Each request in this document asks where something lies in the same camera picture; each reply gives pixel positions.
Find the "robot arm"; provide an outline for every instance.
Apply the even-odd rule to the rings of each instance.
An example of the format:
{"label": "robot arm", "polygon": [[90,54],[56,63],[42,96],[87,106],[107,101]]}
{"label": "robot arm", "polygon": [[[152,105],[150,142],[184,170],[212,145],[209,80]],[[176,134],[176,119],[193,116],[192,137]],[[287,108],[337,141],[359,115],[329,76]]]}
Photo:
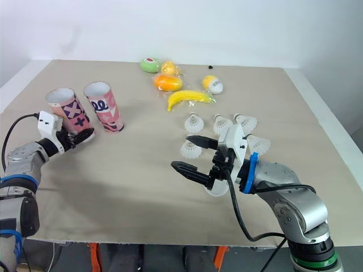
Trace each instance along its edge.
{"label": "robot arm", "polygon": [[62,128],[62,118],[47,112],[40,112],[38,129],[44,138],[11,151],[1,179],[0,271],[16,271],[24,238],[39,229],[35,194],[40,184],[40,168],[51,156],[74,148],[93,134],[93,129],[87,129],[70,135]]}
{"label": "robot arm", "polygon": [[[214,166],[208,175],[197,172],[193,165],[173,161],[171,165],[186,178],[201,183],[210,194],[221,196],[228,182],[239,184],[242,193],[257,194],[271,207],[291,250],[295,271],[343,272],[343,266],[330,239],[327,208],[315,190],[301,185],[297,175],[287,166],[258,161],[258,154],[244,159],[247,142],[240,125],[226,130],[218,141],[201,136],[187,137],[194,144],[216,150]],[[282,236],[267,233],[257,237]]]}

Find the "pink cylinder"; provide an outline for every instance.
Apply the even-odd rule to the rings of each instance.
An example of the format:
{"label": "pink cylinder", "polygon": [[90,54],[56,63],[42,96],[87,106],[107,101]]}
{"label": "pink cylinder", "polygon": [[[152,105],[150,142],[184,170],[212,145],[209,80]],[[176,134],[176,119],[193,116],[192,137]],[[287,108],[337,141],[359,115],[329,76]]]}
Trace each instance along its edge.
{"label": "pink cylinder", "polygon": [[124,123],[111,87],[105,82],[93,82],[86,86],[84,93],[104,130],[111,133],[122,131]]}
{"label": "pink cylinder", "polygon": [[63,118],[63,126],[68,132],[78,134],[84,129],[91,129],[81,102],[71,88],[58,88],[45,97],[52,112]]}

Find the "beige table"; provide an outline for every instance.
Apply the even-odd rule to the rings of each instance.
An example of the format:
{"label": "beige table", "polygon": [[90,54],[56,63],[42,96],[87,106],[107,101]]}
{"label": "beige table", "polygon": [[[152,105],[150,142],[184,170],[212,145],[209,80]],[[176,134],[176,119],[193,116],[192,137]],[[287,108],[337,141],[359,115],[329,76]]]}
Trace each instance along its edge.
{"label": "beige table", "polygon": [[[314,186],[329,210],[337,246],[363,245],[363,194],[318,120],[283,69],[183,65],[187,84],[197,88],[207,74],[223,81],[217,104],[196,104],[166,111],[151,74],[136,63],[52,61],[0,116],[1,142],[18,116],[48,110],[44,96],[57,87],[78,95],[96,129],[95,139],[55,156],[42,168],[37,193],[40,229],[36,239],[147,244],[276,245],[268,238],[251,243],[240,230],[229,194],[211,197],[201,185],[176,173],[170,163],[184,160],[207,173],[213,151],[183,159],[179,148],[191,111],[205,121],[203,135],[213,134],[213,116],[234,113],[259,120],[255,135],[269,138],[261,159],[288,165],[304,184]],[[108,82],[126,127],[108,134],[83,95],[86,84]],[[9,149],[39,139],[35,120],[22,121]],[[241,213],[253,235],[280,231],[268,205],[255,195],[238,193]]]}

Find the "white wall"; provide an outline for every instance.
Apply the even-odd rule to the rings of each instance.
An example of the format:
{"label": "white wall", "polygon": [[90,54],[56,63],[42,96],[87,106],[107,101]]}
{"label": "white wall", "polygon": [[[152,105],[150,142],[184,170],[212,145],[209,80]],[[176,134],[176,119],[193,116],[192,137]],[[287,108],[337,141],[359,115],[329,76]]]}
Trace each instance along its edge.
{"label": "white wall", "polygon": [[1,61],[8,74],[27,57],[301,67],[351,133],[363,125],[362,9],[362,0],[5,0]]}

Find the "white shuttlecock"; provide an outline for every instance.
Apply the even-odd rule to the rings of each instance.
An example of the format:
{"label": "white shuttlecock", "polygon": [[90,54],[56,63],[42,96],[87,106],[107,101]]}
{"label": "white shuttlecock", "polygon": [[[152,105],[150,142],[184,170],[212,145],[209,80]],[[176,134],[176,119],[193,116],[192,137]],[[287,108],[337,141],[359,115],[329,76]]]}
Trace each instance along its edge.
{"label": "white shuttlecock", "polygon": [[184,158],[196,159],[202,154],[202,148],[186,140],[180,148],[180,153]]}
{"label": "white shuttlecock", "polygon": [[217,135],[221,135],[222,131],[229,128],[233,125],[233,122],[230,119],[224,118],[222,115],[217,114],[214,116],[214,125],[213,125],[213,131]]}
{"label": "white shuttlecock", "polygon": [[195,113],[191,113],[184,123],[185,129],[189,133],[200,132],[204,127],[204,121]]}
{"label": "white shuttlecock", "polygon": [[251,133],[257,125],[257,119],[255,117],[243,116],[239,113],[234,115],[234,120],[242,126],[245,135]]}
{"label": "white shuttlecock", "polygon": [[257,152],[259,155],[265,154],[271,147],[270,140],[259,138],[252,134],[247,136],[247,144],[251,154],[254,152]]}

